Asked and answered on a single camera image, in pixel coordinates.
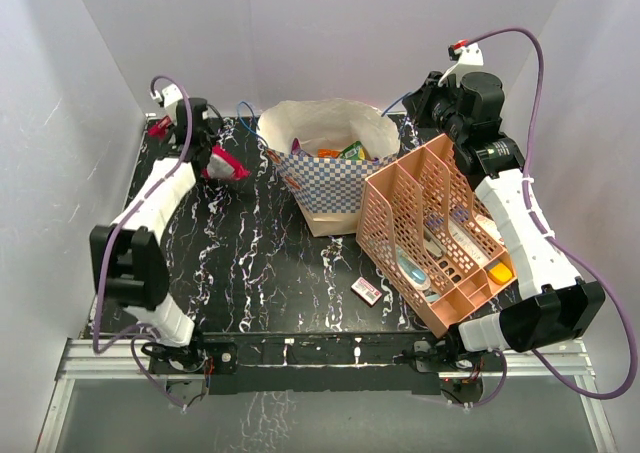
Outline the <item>checkered paper bag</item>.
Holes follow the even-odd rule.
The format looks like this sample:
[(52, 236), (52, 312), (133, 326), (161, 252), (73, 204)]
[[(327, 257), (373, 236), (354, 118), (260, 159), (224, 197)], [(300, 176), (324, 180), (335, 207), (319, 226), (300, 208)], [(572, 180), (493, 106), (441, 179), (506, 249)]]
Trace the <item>checkered paper bag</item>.
[[(356, 232), (365, 179), (395, 161), (401, 134), (386, 111), (340, 98), (282, 101), (241, 119), (293, 195), (315, 237)], [(360, 141), (367, 159), (319, 158)]]

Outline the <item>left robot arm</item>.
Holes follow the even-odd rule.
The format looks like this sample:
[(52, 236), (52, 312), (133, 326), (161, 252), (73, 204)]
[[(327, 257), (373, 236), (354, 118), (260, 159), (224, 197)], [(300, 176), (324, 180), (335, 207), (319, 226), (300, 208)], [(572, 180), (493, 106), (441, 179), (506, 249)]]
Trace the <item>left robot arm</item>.
[(208, 101), (164, 95), (167, 116), (157, 124), (167, 137), (166, 150), (153, 163), (137, 195), (109, 225), (95, 226), (89, 235), (96, 288), (94, 347), (99, 344), (101, 314), (109, 300), (155, 332), (172, 347), (171, 358), (182, 370), (194, 372), (206, 360), (207, 349), (192, 338), (195, 325), (170, 293), (170, 275), (161, 240), (174, 212), (202, 176), (223, 125)]

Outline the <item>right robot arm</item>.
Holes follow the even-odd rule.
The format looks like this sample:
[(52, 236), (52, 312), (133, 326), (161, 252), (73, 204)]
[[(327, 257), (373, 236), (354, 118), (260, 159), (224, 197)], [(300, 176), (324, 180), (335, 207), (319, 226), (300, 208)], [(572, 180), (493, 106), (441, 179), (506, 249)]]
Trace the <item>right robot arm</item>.
[(585, 281), (552, 245), (524, 176), (524, 156), (501, 130), (504, 99), (502, 82), (491, 73), (432, 71), (403, 101), (416, 127), (451, 141), (455, 165), (489, 211), (518, 277), (520, 302), (448, 329), (446, 358), (460, 370), (478, 362), (482, 351), (527, 352), (577, 339), (605, 300), (602, 285)]

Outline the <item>pink snack bag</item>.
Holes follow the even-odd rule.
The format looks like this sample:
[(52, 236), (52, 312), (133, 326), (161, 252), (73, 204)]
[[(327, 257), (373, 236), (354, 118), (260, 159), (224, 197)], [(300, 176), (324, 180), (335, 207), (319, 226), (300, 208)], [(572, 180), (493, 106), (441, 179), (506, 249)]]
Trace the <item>pink snack bag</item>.
[[(158, 140), (161, 144), (161, 158), (178, 158), (180, 156), (172, 150), (172, 126), (173, 122), (168, 116), (165, 116), (153, 123), (148, 130), (149, 136)], [(238, 181), (250, 175), (249, 170), (231, 153), (222, 148), (218, 141), (213, 147), (211, 157), (206, 166), (189, 164), (192, 166), (196, 178)]]

